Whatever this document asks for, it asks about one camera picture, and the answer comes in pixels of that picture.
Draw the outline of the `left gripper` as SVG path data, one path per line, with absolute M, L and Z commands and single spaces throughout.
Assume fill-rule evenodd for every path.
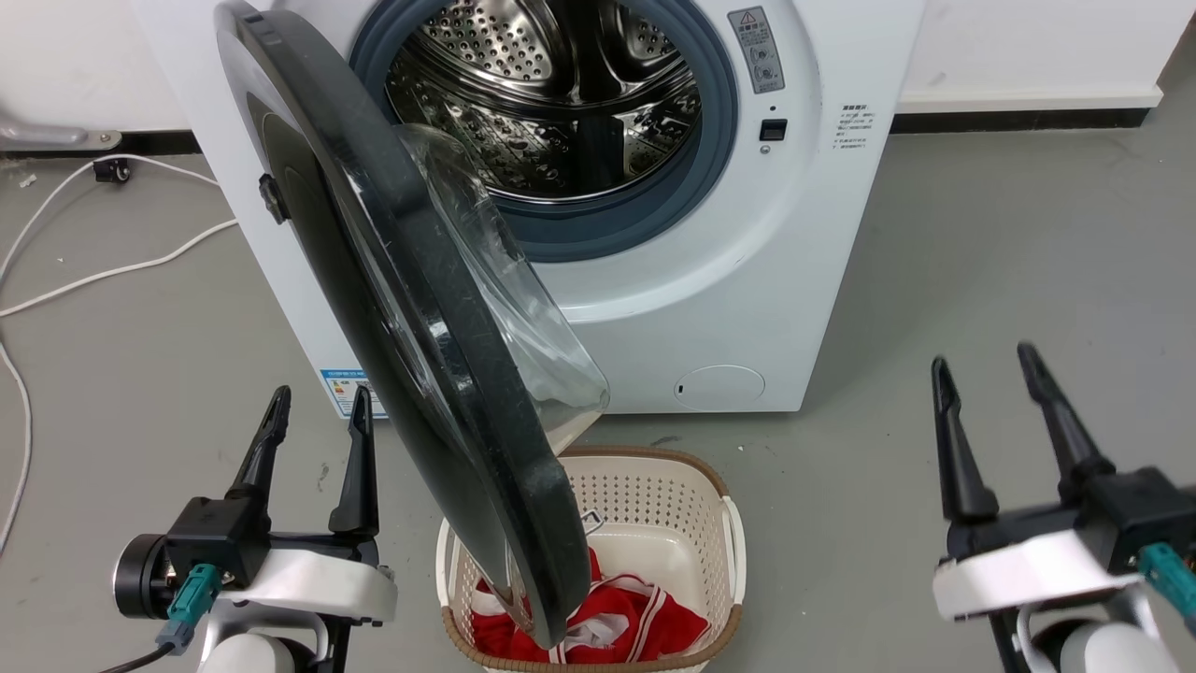
M 196 497 L 165 534 L 141 534 L 114 570 L 118 613 L 166 620 L 194 570 L 215 579 L 212 618 L 236 625 L 380 625 L 393 619 L 397 589 L 377 559 L 376 416 L 359 386 L 348 420 L 350 449 L 340 501 L 325 534 L 274 534 L 266 515 L 277 448 L 292 405 L 289 386 L 271 394 L 225 498 Z

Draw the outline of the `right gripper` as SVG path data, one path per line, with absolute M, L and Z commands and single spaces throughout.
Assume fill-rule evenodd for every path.
M 1160 469 L 1115 473 L 1032 342 L 1017 345 L 1041 408 L 1069 504 L 1001 512 L 975 464 L 962 397 L 946 357 L 930 380 L 947 558 L 933 580 L 942 617 L 987 616 L 1033 602 L 1078 600 L 1145 580 L 1192 623 L 1192 487 Z

